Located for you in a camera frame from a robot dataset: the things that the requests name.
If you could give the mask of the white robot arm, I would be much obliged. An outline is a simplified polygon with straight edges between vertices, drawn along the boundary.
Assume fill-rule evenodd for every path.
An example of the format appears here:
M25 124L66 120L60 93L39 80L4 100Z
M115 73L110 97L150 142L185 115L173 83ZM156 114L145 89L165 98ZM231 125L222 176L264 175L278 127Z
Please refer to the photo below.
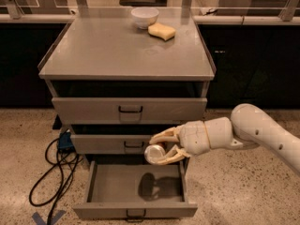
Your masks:
M167 165L213 149L246 149L261 145L300 173L300 139L267 113L251 104L240 104L229 118L192 121L154 135L144 151L148 163Z

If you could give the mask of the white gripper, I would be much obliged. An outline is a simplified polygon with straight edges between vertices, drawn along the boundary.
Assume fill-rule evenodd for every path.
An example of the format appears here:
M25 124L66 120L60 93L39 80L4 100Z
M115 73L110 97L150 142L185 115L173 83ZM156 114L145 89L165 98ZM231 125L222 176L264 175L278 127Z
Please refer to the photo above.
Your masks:
M170 127L155 134L149 141L150 144L178 143L183 148L175 145L166 155L157 160L157 165L168 165L174 162L199 156L210 150L210 143L203 121L187 122L182 127Z

